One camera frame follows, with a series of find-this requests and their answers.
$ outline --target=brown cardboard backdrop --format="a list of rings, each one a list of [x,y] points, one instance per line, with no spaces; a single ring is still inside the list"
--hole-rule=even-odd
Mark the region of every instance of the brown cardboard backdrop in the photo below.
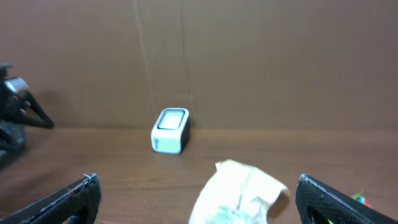
[[[58,126],[398,127],[394,0],[3,0],[0,61]]]

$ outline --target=green object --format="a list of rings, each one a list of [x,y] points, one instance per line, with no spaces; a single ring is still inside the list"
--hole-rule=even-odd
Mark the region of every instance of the green object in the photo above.
[[[354,200],[358,200],[360,197],[362,197],[364,194],[364,190],[362,190],[360,193],[358,194],[354,194],[353,199]]]

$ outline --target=brown table surface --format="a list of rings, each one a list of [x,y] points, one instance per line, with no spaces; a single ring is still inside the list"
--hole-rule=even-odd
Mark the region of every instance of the brown table surface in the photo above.
[[[364,189],[373,208],[398,219],[398,131],[194,129],[179,156],[155,153],[146,129],[28,135],[26,154],[0,172],[2,217],[95,172],[97,223],[186,223],[215,162],[234,159],[288,186],[290,204],[269,223],[300,223],[294,193],[303,173],[348,195]]]

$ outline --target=white container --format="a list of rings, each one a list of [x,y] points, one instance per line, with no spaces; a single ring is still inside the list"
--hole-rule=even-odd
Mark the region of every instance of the white container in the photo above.
[[[190,134],[189,111],[184,108],[166,108],[157,119],[150,140],[155,152],[180,154]]]

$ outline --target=black mechanical part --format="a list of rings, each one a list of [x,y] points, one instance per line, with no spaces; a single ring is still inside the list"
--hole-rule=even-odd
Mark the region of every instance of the black mechanical part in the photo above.
[[[33,203],[0,224],[93,224],[101,203],[101,187],[96,174],[81,180]]]
[[[298,180],[295,201],[303,224],[398,224],[306,174]]]

